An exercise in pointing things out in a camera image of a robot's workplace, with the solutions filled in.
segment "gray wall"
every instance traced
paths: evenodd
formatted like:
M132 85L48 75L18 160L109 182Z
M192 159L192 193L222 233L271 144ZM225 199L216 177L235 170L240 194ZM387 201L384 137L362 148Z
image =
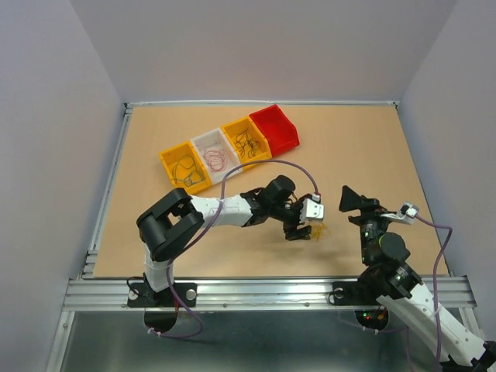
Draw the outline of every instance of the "gray wall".
M0 370L44 370L122 118L66 0L0 11Z
M125 102L399 99L455 0L71 0Z
M470 278L496 338L496 2L459 2L401 100L433 218L453 225L446 259Z

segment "wooden table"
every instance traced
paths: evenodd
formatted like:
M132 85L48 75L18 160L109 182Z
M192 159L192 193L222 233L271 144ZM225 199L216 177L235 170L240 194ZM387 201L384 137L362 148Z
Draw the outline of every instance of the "wooden table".
M240 119L263 106L169 106L135 108L129 124L112 199L103 227L95 277L129 277L143 272L144 245L136 218L172 189L158 153L210 129ZM300 147L281 156L307 168L319 184L325 204L327 235L311 241L284 240L282 224L241 229L221 226L181 256L174 274L180 277L271 277L358 275L360 259L356 226L338 211L341 187L378 198L395 210L405 201L430 219L396 110L391 106L291 105L281 107L298 129ZM226 195L266 186L279 174L296 183L296 194L312 191L299 170L261 164L229 179ZM216 185L200 195L219 196ZM432 274L439 252L433 228L391 225L412 255L419 274ZM447 274L446 265L439 273Z

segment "purple cable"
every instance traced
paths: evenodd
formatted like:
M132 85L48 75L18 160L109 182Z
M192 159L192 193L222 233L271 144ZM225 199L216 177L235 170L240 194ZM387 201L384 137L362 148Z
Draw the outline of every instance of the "purple cable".
M374 329L363 327L363 326L357 325L353 322L349 322L347 320L341 319L341 313L340 312L338 312L338 320L342 323L346 323L349 326L353 326L355 328L360 328L362 331L374 332L374 333L376 332ZM385 334L398 333L401 331L406 331L406 357L408 360L408 366L410 367L410 371L415 372L415 368L413 367L413 362L412 362L412 359L410 357L410 337L409 337L410 336L410 328L407 327L406 325L403 325L402 327L396 328L396 329L383 329L382 331L377 331L377 333L379 333L381 335L385 335Z
M406 359L408 361L408 366L410 367L410 372L415 372L415 367L413 367L412 358L410 357L410 328L406 328Z
M438 308L439 308L439 293L437 289L437 267L439 266L439 262L441 261L441 257L448 246L448 242L451 239L451 235L453 234L453 228L451 226L437 225L433 222L427 221L423 219L421 216L416 216L417 220L424 222L426 225L429 225L435 229L445 229L448 230L448 235L444 240L444 243L441 246L441 250L439 251L436 261L434 262L434 270L432 272L432 283L434 289L434 312L436 313L436 331L437 331L437 349L436 349L436 364L434 365L434 371L436 372L439 368L439 364L441 363L441 349L443 348L443 333L441 332L441 317L439 316Z
M203 331L203 321L202 319L198 316L198 314L196 314L193 310L191 310L189 308L189 306L187 306L183 300L181 300L181 297L179 297L179 294L177 294L176 290L174 289L174 286L172 285L171 283L171 276L170 276L170 269L171 267L168 267L167 270L166 270L166 275L167 275L167 284L169 284L169 288L170 288L170 291L172 292L172 295L174 296L174 298L176 299L177 302L179 302L179 305L181 305L187 312L189 315L191 315L193 318L195 318L197 321L198 321L198 324L200 325L200 327L198 328L198 330L194 331L193 333L189 333L189 334L186 334L186 335L169 335L169 334L163 334L163 333L159 333L157 332L155 329L153 328L148 328L149 332L152 332L153 334L159 336L159 337L166 337L168 339L187 339L189 337L193 337L193 336L196 336L196 335L199 335L200 333L202 333Z
M215 214L214 216L212 217L212 220L210 221L210 223L203 229L203 231L201 231L198 236L196 238L194 238L184 249L181 253L184 253L186 252L187 250L189 250L192 246L194 246L203 236L205 236L205 234L210 230L210 228L214 225L215 221L219 218L220 216L220 213L222 211L222 206L223 206L223 203L222 201L224 200L224 195L226 194L226 181L227 181L227 178L234 172L234 171L237 171L238 169L240 168L243 168L243 167L246 167L248 165L252 165L252 164L259 164L259 163L280 163L280 164L286 164L286 165L291 165L292 167L295 167L295 168L298 168L300 171L302 171L303 173L305 173L307 175L307 177L310 179L310 181L312 182L313 184L313 187L315 189L315 193L318 194L319 193L319 189L317 188L317 183L315 182L315 179L312 177L312 175L306 170L304 169L302 166L300 165L297 165L295 163L292 163L291 161L286 161L286 160L280 160L280 159L266 159L266 160L255 160L255 161L250 161L249 163L244 163L244 164L240 164L240 165L236 165L233 169L231 169L229 172L227 172L225 175L224 175L224 178L222 179L222 188L221 188L221 193L220 193L220 200L219 200L219 207L217 208L217 211L215 211ZM175 261L176 257L173 258L171 261L170 261L170 266L167 268L166 270L166 275L167 275L167 284L169 284L169 288L170 288L170 292L172 292L172 295L174 296L174 298L176 299L177 302L179 302L179 305L181 305L188 313L189 315L191 315L193 318L195 318L197 321L198 321L198 324L200 325L200 328L191 333L191 334L187 334L187 335L177 335L177 336L169 336L167 334L160 334L158 335L158 333L154 330L154 329L149 329L149 331L153 332L154 334L160 336L160 337L167 337L167 338L171 338L171 339L186 339L188 337L192 337L192 336L196 336L198 335L199 333L201 333L203 331L203 322L202 320L200 319L200 317L193 311L191 310L185 303L183 300L181 300L181 298L179 297L179 295L177 294L176 290L174 289L174 286L172 285L171 283L171 276L170 276L170 272L171 272L171 266L172 266L172 263Z

